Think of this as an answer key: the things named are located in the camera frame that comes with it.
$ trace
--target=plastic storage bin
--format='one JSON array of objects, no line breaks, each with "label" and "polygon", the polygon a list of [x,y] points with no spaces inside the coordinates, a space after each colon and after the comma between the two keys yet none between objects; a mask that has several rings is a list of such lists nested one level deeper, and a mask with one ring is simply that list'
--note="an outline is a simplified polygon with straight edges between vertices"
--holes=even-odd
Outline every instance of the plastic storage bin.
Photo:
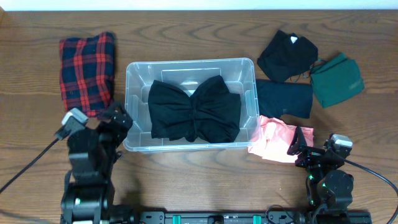
[{"label": "plastic storage bin", "polygon": [[[188,142],[185,138],[176,141],[152,139],[148,109],[148,94],[154,80],[175,85],[188,95],[210,77],[221,75],[231,93],[241,95],[242,109],[240,132],[235,142],[210,144],[200,138]],[[248,147],[253,135],[260,134],[254,64],[248,58],[218,60],[192,60],[175,62],[133,62],[127,66],[126,110],[134,120],[124,140],[124,147],[134,152],[162,152],[200,149],[242,149]]]}]

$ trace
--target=wooden table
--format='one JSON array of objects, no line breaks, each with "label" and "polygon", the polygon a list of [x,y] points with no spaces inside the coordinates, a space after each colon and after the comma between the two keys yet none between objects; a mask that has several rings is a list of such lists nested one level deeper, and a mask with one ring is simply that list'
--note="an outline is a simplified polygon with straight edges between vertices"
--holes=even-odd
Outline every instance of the wooden table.
[{"label": "wooden table", "polygon": [[[135,61],[248,57],[256,60],[277,29],[310,39],[321,58],[354,58],[366,89],[311,118],[321,146],[331,132],[349,136],[349,159],[398,184],[397,11],[7,12],[0,26],[0,183],[5,184],[53,139],[65,110],[60,96],[58,41],[116,34],[116,99],[124,99],[125,68]],[[266,78],[256,66],[257,78]],[[0,209],[59,222],[66,141],[0,195]],[[385,223],[398,200],[383,181],[353,166],[351,209],[368,209]],[[115,203],[167,210],[266,210],[278,203],[303,208],[306,172],[262,160],[246,150],[161,154],[126,152],[115,165]],[[0,216],[1,223],[16,223]]]}]

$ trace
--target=plaid fabric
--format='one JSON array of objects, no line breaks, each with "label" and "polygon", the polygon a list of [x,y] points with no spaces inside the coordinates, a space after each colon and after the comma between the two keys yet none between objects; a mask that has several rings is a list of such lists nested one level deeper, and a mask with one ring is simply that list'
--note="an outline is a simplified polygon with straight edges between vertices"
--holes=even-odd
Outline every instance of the plaid fabric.
[{"label": "plaid fabric", "polygon": [[60,87],[66,110],[78,108],[89,117],[101,114],[113,95],[114,36],[60,41]]}]

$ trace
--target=folded clothing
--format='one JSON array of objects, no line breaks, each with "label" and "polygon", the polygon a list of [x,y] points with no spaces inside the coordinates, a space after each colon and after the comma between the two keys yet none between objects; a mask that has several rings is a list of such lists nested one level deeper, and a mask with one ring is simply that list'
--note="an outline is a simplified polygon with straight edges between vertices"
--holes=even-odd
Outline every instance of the folded clothing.
[{"label": "folded clothing", "polygon": [[[287,155],[293,141],[296,126],[285,124],[277,118],[259,117],[261,139],[255,146],[249,147],[249,153],[277,162],[294,162],[297,156]],[[308,146],[313,146],[313,128],[301,127]]]},{"label": "folded clothing", "polygon": [[199,85],[191,97],[176,86],[155,80],[148,106],[152,138],[234,142],[240,131],[241,97],[230,93],[219,75]]},{"label": "folded clothing", "polygon": [[312,86],[256,80],[260,115],[280,118],[283,114],[309,118],[312,108]]},{"label": "folded clothing", "polygon": [[323,108],[341,103],[364,90],[358,64],[341,53],[311,69],[313,92]]},{"label": "folded clothing", "polygon": [[278,30],[257,60],[269,79],[284,82],[308,70],[318,59],[318,48],[305,37]]},{"label": "folded clothing", "polygon": [[89,117],[101,114],[113,97],[114,36],[60,41],[60,88],[66,110],[78,108]]}]

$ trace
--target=green cloth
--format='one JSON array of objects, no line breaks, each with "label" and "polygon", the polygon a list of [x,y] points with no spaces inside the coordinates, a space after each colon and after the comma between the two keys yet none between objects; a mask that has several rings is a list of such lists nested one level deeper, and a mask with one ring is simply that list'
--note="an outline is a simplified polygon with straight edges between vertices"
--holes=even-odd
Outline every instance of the green cloth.
[{"label": "green cloth", "polygon": [[341,103],[364,90],[358,64],[341,53],[311,69],[313,92],[323,108]]}]

